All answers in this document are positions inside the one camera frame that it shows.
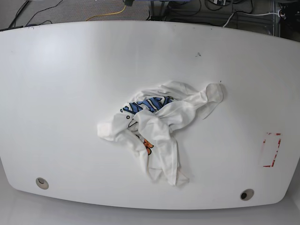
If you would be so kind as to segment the white printed t-shirt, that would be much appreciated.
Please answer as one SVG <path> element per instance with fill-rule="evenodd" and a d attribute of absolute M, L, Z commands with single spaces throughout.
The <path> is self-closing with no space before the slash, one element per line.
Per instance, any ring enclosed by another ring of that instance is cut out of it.
<path fill-rule="evenodd" d="M 182 186 L 188 178 L 180 171 L 178 145 L 171 133 L 188 126 L 196 113 L 208 117 L 223 98 L 218 83 L 197 91 L 172 81 L 135 94 L 109 121 L 98 124 L 97 135 L 131 150 L 153 181 L 164 176 L 170 185 Z"/>

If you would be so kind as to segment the red tape rectangle marking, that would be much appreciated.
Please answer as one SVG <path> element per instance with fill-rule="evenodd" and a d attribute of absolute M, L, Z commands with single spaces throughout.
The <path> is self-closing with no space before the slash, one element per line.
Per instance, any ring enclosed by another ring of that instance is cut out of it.
<path fill-rule="evenodd" d="M 265 168 L 274 166 L 282 139 L 281 133 L 267 133 L 262 144 L 259 165 Z"/>

